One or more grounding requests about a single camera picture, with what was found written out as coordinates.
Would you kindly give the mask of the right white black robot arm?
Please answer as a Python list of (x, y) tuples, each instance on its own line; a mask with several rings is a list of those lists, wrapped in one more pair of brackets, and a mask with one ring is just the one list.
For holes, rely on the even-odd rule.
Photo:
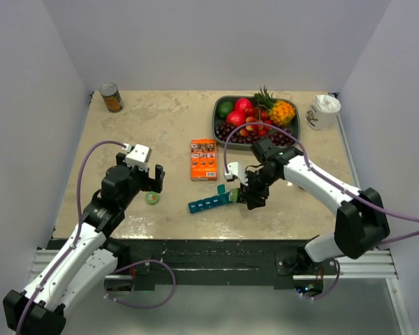
[(298, 247), (284, 259), (286, 268), (313, 274), (323, 261), (342, 256), (358, 259), (389, 236), (381, 196), (373, 188), (362, 191), (345, 184), (324, 170), (318, 171), (303, 151), (279, 148), (266, 138), (253, 144), (251, 151), (260, 163), (257, 170), (249, 171), (238, 163), (228, 165), (226, 178), (240, 181), (238, 202), (249, 210), (264, 207), (269, 187), (282, 179), (314, 196), (335, 215), (334, 232)]

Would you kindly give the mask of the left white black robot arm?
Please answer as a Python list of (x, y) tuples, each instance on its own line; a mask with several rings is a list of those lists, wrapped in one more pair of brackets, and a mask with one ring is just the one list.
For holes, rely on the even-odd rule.
[(149, 177), (149, 147), (128, 144), (124, 150), (79, 210), (79, 223), (58, 253), (22, 291), (11, 290), (3, 299), (6, 322), (16, 334), (62, 333), (66, 316), (98, 282), (129, 269), (127, 247), (110, 236), (140, 191), (161, 192), (165, 172), (156, 165)]

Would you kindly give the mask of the green bottle cap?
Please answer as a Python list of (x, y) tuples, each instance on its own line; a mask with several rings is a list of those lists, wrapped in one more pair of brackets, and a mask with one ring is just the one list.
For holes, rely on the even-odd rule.
[(150, 191), (145, 195), (145, 202), (149, 205), (156, 205), (159, 203), (161, 196), (159, 193)]

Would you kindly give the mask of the green black pill bottle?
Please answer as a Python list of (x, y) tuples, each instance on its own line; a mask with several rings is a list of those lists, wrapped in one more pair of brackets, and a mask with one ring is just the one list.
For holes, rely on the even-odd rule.
[(243, 203), (242, 190), (240, 188), (232, 188), (230, 190), (230, 201), (232, 203)]

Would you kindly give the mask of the teal weekly pill organizer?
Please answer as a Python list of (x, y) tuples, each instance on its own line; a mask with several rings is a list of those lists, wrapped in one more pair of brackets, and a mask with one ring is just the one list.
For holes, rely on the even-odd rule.
[(230, 190), (231, 188), (224, 184), (218, 185), (216, 195), (188, 203), (189, 213), (196, 214), (198, 212), (232, 204), (230, 201)]

